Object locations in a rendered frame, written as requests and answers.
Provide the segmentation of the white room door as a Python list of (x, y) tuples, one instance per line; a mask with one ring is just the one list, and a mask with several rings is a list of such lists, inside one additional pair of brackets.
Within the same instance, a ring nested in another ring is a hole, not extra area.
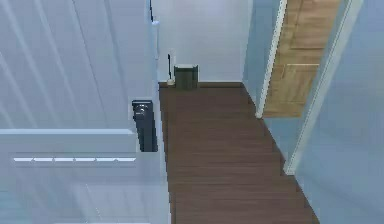
[(0, 0), (0, 224), (171, 224), (154, 30), (151, 0)]

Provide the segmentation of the white toilet brush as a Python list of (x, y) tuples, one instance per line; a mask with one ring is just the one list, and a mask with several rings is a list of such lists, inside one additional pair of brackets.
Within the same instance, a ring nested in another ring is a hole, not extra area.
[(172, 66), (171, 66), (171, 54), (167, 54), (168, 58), (168, 80), (167, 80), (167, 85), (168, 86), (173, 86), (175, 84), (174, 79), (172, 78)]

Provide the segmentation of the brown wooden door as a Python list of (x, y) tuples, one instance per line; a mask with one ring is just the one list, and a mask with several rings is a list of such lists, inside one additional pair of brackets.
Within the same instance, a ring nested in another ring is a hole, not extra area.
[(341, 0), (288, 0), (263, 116), (300, 117)]

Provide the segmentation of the dark grey bin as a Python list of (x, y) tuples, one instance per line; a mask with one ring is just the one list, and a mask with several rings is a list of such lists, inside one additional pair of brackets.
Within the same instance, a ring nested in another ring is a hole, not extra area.
[(181, 90), (192, 90), (198, 86), (198, 65), (175, 65), (175, 86)]

